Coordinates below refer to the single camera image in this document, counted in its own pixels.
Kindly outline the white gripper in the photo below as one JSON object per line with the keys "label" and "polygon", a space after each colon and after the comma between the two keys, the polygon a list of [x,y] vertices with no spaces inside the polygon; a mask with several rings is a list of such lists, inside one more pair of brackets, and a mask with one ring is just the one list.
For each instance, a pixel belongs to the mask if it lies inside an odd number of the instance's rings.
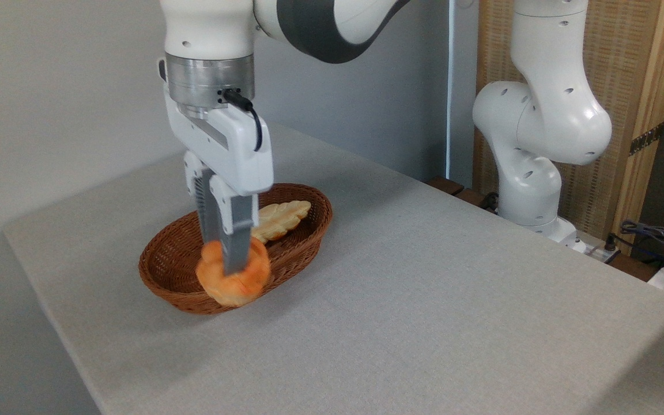
{"label": "white gripper", "polygon": [[232,104],[200,120],[181,113],[168,90],[164,102],[174,135],[190,150],[184,173],[203,244],[219,240],[224,274],[239,273],[247,268],[251,229],[259,223],[258,194],[274,183],[269,128]]}

